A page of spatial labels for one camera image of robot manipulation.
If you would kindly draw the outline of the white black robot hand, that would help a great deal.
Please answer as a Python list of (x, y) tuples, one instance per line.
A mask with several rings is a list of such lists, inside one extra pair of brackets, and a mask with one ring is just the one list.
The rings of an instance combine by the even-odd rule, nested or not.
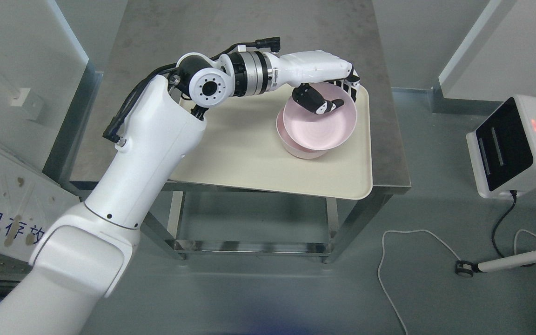
[(274, 74), (268, 90), (285, 84), (293, 87), (293, 101), (307, 111), (322, 115), (344, 106), (342, 98), (328, 100), (311, 85), (326, 82), (343, 89), (356, 100), (360, 78), (353, 64), (331, 53), (316, 50), (285, 54), (271, 61)]

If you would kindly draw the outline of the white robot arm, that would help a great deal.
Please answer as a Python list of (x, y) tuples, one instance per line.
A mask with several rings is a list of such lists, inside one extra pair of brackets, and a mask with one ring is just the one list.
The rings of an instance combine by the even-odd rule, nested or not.
[(128, 94), (103, 136), (117, 149), (85, 201), (39, 240), (28, 275), (0, 302), (0, 335), (76, 335), (108, 297), (140, 242), (140, 228), (180, 161), (206, 130), (204, 114), (229, 97), (274, 86), (279, 37), (189, 53), (152, 70)]

